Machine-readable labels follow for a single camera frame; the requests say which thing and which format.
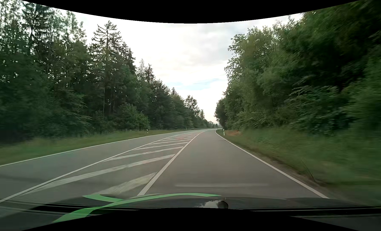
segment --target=white diagonal stripe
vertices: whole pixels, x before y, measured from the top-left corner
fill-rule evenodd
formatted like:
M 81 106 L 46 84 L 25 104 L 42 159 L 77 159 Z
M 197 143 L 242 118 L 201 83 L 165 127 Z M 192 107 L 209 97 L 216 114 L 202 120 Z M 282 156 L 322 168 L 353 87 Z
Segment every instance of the white diagonal stripe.
M 146 147 L 146 148 L 137 148 L 135 150 L 141 150 L 141 149 L 148 149 L 148 148 L 158 148 L 163 146 L 170 146 L 170 145 L 177 145 L 177 144 L 187 144 L 188 142 L 182 142 L 182 143 L 176 143 L 176 144 L 165 144 L 165 145 L 158 145 L 158 146 L 152 146 L 152 147 Z
M 108 189 L 105 189 L 93 194 L 120 194 L 123 192 L 127 192 L 138 186 L 147 184 L 155 175 L 156 175 L 156 172 L 146 176 L 141 176 L 131 181 L 123 182 L 120 185 L 116 185 L 116 186 L 110 187 Z
M 166 139 L 163 139 L 163 140 L 183 140 L 183 139 L 189 139 L 190 137 L 186 137 L 186 138 L 166 138 Z
M 168 142 L 160 142 L 160 143 L 152 143 L 152 144 L 166 144 L 166 143 L 181 142 L 181 141 L 188 141 L 188 140 L 176 140 L 176 141 L 168 141 Z
M 56 186 L 68 184 L 68 183 L 71 183 L 71 182 L 83 180 L 83 179 L 86 179 L 86 178 L 90 178 L 90 177 L 94 177 L 94 176 L 99 176 L 99 175 L 102 175 L 102 174 L 106 174 L 106 173 L 110 173 L 110 172 L 114 172 L 114 171 L 130 168 L 130 167 L 134 167 L 134 166 L 141 165 L 141 164 L 147 164 L 147 163 L 151 163 L 151 162 L 158 161 L 158 160 L 164 160 L 164 159 L 172 158 L 174 155 L 175 154 L 167 155 L 167 156 L 162 156 L 162 157 L 157 157 L 157 158 L 153 158 L 153 159 L 149 159 L 149 160 L 142 160 L 142 161 L 138 161 L 138 162 L 134 162 L 134 163 L 130 163 L 130 164 L 120 165 L 120 166 L 116 166 L 116 167 L 112 167 L 112 168 L 108 168 L 108 169 L 103 169 L 103 170 L 99 170 L 99 171 L 95 171 L 95 172 L 91 172 L 91 173 L 82 174 L 82 175 L 79 175 L 79 176 L 73 176 L 73 177 L 65 178 L 65 179 L 62 179 L 62 180 L 59 180 L 59 181 L 53 181 L 53 182 L 51 182 L 49 184 L 46 184 L 46 185 L 41 186 L 39 188 L 36 188 L 35 190 L 29 191 L 29 192 L 27 192 L 25 194 L 29 194 L 29 193 L 32 193 L 32 192 L 38 192 L 38 191 L 49 189 L 49 188 L 52 188 L 52 187 L 56 187 Z
M 191 135 L 177 135 L 177 136 L 172 136 L 172 137 L 186 137 L 186 136 L 196 136 L 196 135 L 194 135 L 194 134 L 191 134 Z
M 167 150 L 180 149 L 182 147 L 183 146 L 181 146 L 181 147 L 174 147 L 174 148 L 165 148 L 165 149 L 156 150 L 156 151 L 150 151 L 150 152 L 145 152 L 145 153 L 137 153 L 137 154 L 127 155 L 127 156 L 114 157 L 114 158 L 105 160 L 104 162 L 111 161 L 111 160 L 119 160 L 119 159 L 124 159 L 124 158 L 129 158 L 129 157 L 135 157 L 135 156 L 140 156 L 140 155 L 145 155 L 145 154 L 150 154 L 150 153 L 160 153 L 160 152 L 167 151 Z

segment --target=forest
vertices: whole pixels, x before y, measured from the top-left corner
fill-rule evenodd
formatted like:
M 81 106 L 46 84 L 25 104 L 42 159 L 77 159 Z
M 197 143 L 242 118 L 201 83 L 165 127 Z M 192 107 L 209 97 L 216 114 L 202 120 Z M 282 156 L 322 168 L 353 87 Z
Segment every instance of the forest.
M 87 38 L 70 11 L 0 0 L 0 142 L 217 126 L 134 65 L 120 29 L 109 21 Z
M 215 117 L 226 129 L 381 135 L 381 1 L 306 12 L 237 34 Z
M 224 137 L 335 196 L 381 204 L 381 0 L 251 28 L 229 51 Z

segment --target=road curve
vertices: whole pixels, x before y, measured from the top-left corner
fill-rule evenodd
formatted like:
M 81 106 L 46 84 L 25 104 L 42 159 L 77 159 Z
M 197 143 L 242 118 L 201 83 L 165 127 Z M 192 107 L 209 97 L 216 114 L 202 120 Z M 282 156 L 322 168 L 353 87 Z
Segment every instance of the road curve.
M 0 205 L 7 198 L 49 203 L 96 193 L 320 197 L 311 190 L 215 129 L 148 136 L 0 167 Z M 0 217 L 6 215 L 0 208 Z

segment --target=overcast sky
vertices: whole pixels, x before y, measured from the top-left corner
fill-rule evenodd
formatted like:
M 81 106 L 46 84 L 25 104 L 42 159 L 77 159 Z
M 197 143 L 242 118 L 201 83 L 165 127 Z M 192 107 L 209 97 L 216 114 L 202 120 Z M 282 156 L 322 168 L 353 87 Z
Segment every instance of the overcast sky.
M 224 71 L 232 53 L 227 50 L 231 38 L 245 34 L 248 28 L 271 26 L 277 21 L 286 23 L 288 16 L 216 24 L 164 24 L 106 18 L 75 12 L 84 22 L 87 41 L 91 42 L 97 24 L 108 20 L 117 25 L 122 39 L 133 51 L 138 67 L 141 59 L 151 64 L 156 78 L 186 98 L 192 95 L 205 118 L 214 117 L 218 100 L 226 90 Z M 300 14 L 291 15 L 299 19 Z

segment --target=white edge line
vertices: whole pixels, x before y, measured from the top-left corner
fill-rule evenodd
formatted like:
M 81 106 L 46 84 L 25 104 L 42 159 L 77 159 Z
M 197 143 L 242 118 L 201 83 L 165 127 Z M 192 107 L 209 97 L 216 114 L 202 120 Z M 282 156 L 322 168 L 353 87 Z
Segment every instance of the white edge line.
M 161 141 L 161 140 L 163 140 L 163 139 L 160 139 L 160 140 L 157 140 L 157 141 L 153 141 L 153 142 L 151 142 L 151 143 L 149 143 L 149 144 L 152 144 L 152 143 Z M 64 177 L 64 176 L 68 176 L 68 175 L 70 175 L 70 174 L 73 174 L 73 173 L 75 173 L 75 172 L 77 172 L 77 171 L 80 171 L 80 170 L 85 169 L 85 168 L 87 168 L 87 167 L 90 167 L 90 166 L 92 166 L 92 165 L 101 163 L 101 162 L 103 162 L 103 161 L 105 161 L 105 160 L 114 158 L 114 157 L 116 157 L 116 156 L 122 155 L 122 154 L 124 154 L 124 153 L 130 152 L 130 151 L 132 151 L 132 150 L 135 150 L 135 149 L 137 149 L 137 148 L 141 148 L 141 147 L 146 146 L 146 145 L 149 145 L 149 144 L 144 144 L 144 145 L 142 145 L 142 146 L 133 148 L 133 149 L 128 150 L 128 151 L 125 151 L 125 152 L 123 152 L 123 153 L 116 154 L 116 155 L 114 155 L 114 156 L 111 156 L 111 157 L 108 157 L 108 158 L 106 158 L 106 159 L 97 161 L 97 162 L 95 162 L 95 163 L 93 163 L 93 164 L 87 165 L 87 166 L 82 167 L 82 168 L 80 168 L 80 169 L 74 170 L 74 171 L 72 171 L 72 172 L 68 172 L 68 173 L 66 173 L 66 174 L 64 174 L 64 175 L 62 175 L 62 176 L 55 177 L 54 179 L 51 179 L 51 180 L 49 180 L 49 181 L 45 181 L 44 183 L 41 183 L 41 184 L 39 184 L 39 185 L 30 187 L 29 189 L 23 190 L 23 191 L 21 191 L 21 192 L 17 192 L 17 193 L 15 193 L 15 194 L 13 194 L 13 195 L 11 195 L 11 196 L 9 196 L 9 197 L 5 197 L 4 199 L 1 199 L 1 200 L 0 200 L 0 203 L 1 203 L 1 202 L 4 202 L 4 201 L 6 201 L 6 200 L 9 200 L 9 199 L 11 199 L 11 198 L 13 198 L 13 197 L 19 196 L 19 195 L 21 195 L 21 194 L 23 194 L 23 193 L 25 193 L 25 192 L 29 192 L 29 191 L 31 191 L 31 190 L 34 190 L 34 189 L 36 189 L 36 188 L 38 188 L 38 187 L 40 187 L 40 186 L 46 185 L 46 184 L 48 184 L 48 183 L 50 183 L 50 182 L 52 182 L 52 181 L 58 180 L 59 178 L 62 178 L 62 177 Z
M 150 135 L 150 136 L 158 136 L 158 135 L 169 134 L 169 133 L 176 133 L 176 132 L 168 132 L 168 133 L 162 133 L 162 134 L 156 134 L 156 135 Z M 136 137 L 136 138 L 127 139 L 127 140 L 114 141 L 114 142 L 110 142 L 110 143 L 106 143 L 106 144 L 113 144 L 113 143 L 118 143 L 118 142 L 123 142 L 123 141 L 128 141 L 128 140 L 134 140 L 134 139 L 139 139 L 139 138 L 144 138 L 144 137 L 150 137 L 150 136 L 141 136 L 141 137 Z M 0 165 L 0 167 L 6 166 L 6 165 L 10 165 L 10 164 L 16 164 L 16 163 L 20 163 L 20 162 L 24 162 L 24 161 L 28 161 L 28 160 L 34 160 L 34 159 L 39 159 L 39 158 L 43 158 L 43 157 L 49 157 L 49 156 L 53 156 L 53 155 L 58 155 L 58 154 L 62 154 L 62 153 L 73 152 L 73 151 L 77 151 L 77 150 L 81 150 L 81 149 L 93 148 L 93 147 L 96 147 L 96 146 L 101 146 L 101 145 L 106 145 L 106 144 L 98 144 L 98 145 L 94 145 L 94 146 L 90 146 L 90 147 L 78 148 L 78 149 L 69 150 L 69 151 L 65 151 L 65 152 L 61 152 L 61 153 L 49 154 L 49 155 L 46 155 L 46 156 L 36 157 L 36 158 L 32 158 L 32 159 L 27 159 L 27 160 L 21 160 L 21 161 L 9 163 L 9 164 Z
M 173 157 L 172 157 L 172 159 L 170 159 L 169 160 L 169 162 L 167 162 L 166 164 L 165 164 L 165 166 L 163 166 L 163 168 L 152 178 L 152 180 L 151 181 L 149 181 L 149 183 L 147 183 L 146 185 L 145 185 L 145 187 L 138 193 L 138 195 L 137 196 L 142 196 L 142 195 L 145 195 L 145 193 L 149 190 L 149 188 L 155 183 L 155 181 L 157 181 L 157 179 L 162 175 L 162 173 L 167 169 L 167 167 L 175 160 L 175 158 L 188 146 L 188 144 L 190 144 L 191 142 L 192 142 L 192 140 L 193 139 L 191 139 L 185 146 L 183 146 L 183 148 L 181 149 L 181 150 L 179 150 L 178 151 L 178 153 L 176 153 Z
M 294 177 L 288 175 L 287 173 L 285 173 L 285 172 L 283 172 L 283 171 L 277 169 L 276 167 L 274 167 L 274 166 L 272 166 L 272 165 L 266 163 L 265 161 L 261 160 L 261 159 L 258 158 L 257 156 L 255 156 L 255 155 L 249 153 L 248 151 L 246 151 L 246 150 L 240 148 L 239 146 L 237 146 L 237 145 L 235 145 L 234 143 L 230 142 L 229 140 L 225 139 L 224 137 L 222 137 L 221 135 L 219 135 L 216 131 L 215 131 L 215 133 L 216 133 L 218 136 L 220 136 L 222 139 L 226 140 L 227 142 L 229 142 L 230 144 L 232 144 L 232 145 L 234 145 L 235 147 L 239 148 L 240 150 L 244 151 L 245 153 L 247 153 L 247 154 L 253 156 L 254 158 L 256 158 L 256 159 L 260 160 L 261 162 L 263 162 L 264 164 L 266 164 L 267 166 L 269 166 L 269 167 L 273 168 L 274 170 L 280 172 L 281 174 L 285 175 L 286 177 L 288 177 L 288 178 L 291 179 L 292 181 L 295 181 L 296 183 L 300 184 L 301 186 L 305 187 L 306 189 L 312 191 L 312 192 L 315 193 L 317 196 L 322 197 L 322 198 L 327 198 L 327 199 L 329 199 L 329 198 L 328 198 L 327 196 L 325 196 L 323 193 L 321 193 L 321 192 L 317 191 L 316 189 L 314 189 L 314 188 L 312 188 L 312 187 L 306 185 L 305 183 L 303 183 L 303 182 L 297 180 L 296 178 L 294 178 Z

